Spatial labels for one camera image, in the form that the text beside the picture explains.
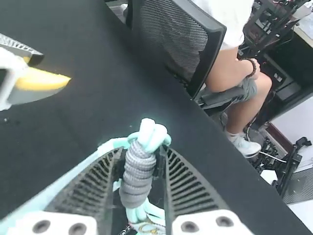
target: black mesh chair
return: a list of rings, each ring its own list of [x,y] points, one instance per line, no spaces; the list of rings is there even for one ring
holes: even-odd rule
[[[242,88],[212,93],[203,84],[222,45],[226,27],[191,0],[129,0],[126,24],[204,109],[243,95]]]

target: black table surface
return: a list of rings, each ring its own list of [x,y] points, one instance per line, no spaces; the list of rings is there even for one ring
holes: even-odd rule
[[[73,78],[0,113],[0,218],[149,117],[256,235],[311,234],[185,90],[130,46],[104,1],[2,0],[0,32],[44,53],[39,68]]]

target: sock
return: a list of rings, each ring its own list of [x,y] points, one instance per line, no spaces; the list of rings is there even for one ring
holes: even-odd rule
[[[226,134],[226,137],[229,139],[230,142],[234,142],[237,137],[240,135],[240,133],[237,133],[237,134],[233,134],[233,133],[230,133],[228,131],[226,131],[226,129],[224,130],[225,134]]]

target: hand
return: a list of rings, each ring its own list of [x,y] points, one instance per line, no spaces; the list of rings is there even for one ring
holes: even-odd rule
[[[255,63],[256,65],[256,71],[255,71],[255,74],[251,77],[252,79],[256,80],[259,78],[259,75],[260,75],[260,72],[261,72],[261,69],[260,69],[260,64],[259,62],[256,60],[256,59],[252,59],[252,61]]]

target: white wall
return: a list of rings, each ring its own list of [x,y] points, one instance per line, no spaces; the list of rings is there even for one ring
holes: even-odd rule
[[[313,97],[272,121],[272,124],[291,142],[305,136],[313,143]],[[313,167],[313,146],[303,147],[299,154],[299,170]]]

